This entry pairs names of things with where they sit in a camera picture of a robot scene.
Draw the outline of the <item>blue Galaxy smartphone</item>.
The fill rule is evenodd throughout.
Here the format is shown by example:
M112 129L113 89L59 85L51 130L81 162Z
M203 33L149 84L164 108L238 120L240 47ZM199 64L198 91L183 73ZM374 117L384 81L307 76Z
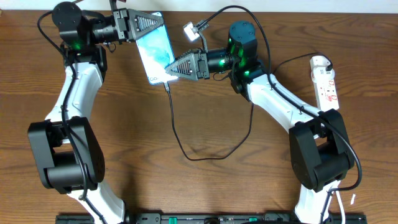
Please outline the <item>blue Galaxy smartphone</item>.
M136 41L139 55L151 85L177 80L165 72L165 67L175 61L174 52L165 25L158 27Z

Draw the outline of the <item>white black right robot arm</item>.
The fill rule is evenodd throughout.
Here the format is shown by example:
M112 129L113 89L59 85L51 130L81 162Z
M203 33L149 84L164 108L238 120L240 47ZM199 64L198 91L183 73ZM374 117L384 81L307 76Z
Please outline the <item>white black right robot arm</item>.
M169 75L189 80L226 72L231 86L253 105L268 112L288 133L291 165L301 184L290 218L299 223L348 223L344 212L329 212L332 197L343 191L341 181L359 159L338 112L329 59L313 54L310 66L317 105L312 106L286 89L274 72L259 60L255 30L258 23L231 25L225 48L192 49L166 67Z

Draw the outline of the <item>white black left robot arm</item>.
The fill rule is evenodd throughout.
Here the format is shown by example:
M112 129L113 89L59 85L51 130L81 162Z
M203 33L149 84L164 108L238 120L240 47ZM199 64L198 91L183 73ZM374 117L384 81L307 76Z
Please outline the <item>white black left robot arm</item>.
M90 223L133 223L124 200L105 181L105 161L90 126L96 95L106 75L111 44L134 42L164 24L160 14L120 9L111 14L80 9L74 2L57 4L49 16L58 28L65 81L56 104L27 134L42 185L77 200Z

